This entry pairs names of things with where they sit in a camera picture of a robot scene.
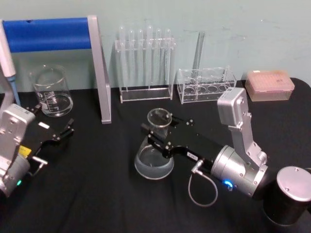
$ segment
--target black tablecloth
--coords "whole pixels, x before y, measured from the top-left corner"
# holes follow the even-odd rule
[[[289,101],[248,100],[254,140],[267,153],[268,165],[279,169],[311,166],[311,89],[298,79],[293,81],[295,90]],[[147,122],[147,113],[156,107],[192,117],[200,133],[232,146],[215,101],[181,105],[174,93],[172,101],[121,104],[119,90],[113,89],[112,124],[102,125],[97,91],[71,94],[74,107],[67,116],[38,118],[60,128],[72,117],[75,134],[66,145],[41,151],[39,157],[50,163],[2,203],[1,232],[311,232],[308,212],[294,226],[275,227],[264,216],[261,201],[229,192],[220,183],[219,198],[212,207],[196,206],[187,191],[194,164],[183,157],[174,158],[174,170],[163,180],[149,181],[138,175],[134,157],[144,138],[140,124]],[[20,96],[22,106],[36,104],[34,93]],[[200,178],[194,180],[192,191],[202,202],[214,195],[212,186]]]

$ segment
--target blue padded handle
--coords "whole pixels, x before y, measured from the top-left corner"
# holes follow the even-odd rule
[[[3,21],[11,52],[90,49],[87,18]]]

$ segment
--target white label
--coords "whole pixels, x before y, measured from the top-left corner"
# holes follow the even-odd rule
[[[191,159],[194,159],[195,161],[198,161],[198,156],[195,156],[194,154],[191,154],[190,152],[187,152],[187,156]]]
[[[49,125],[44,124],[43,122],[40,122],[38,125],[41,126],[41,127],[43,127],[43,128],[46,128],[47,130],[48,130],[49,127],[50,127]]]

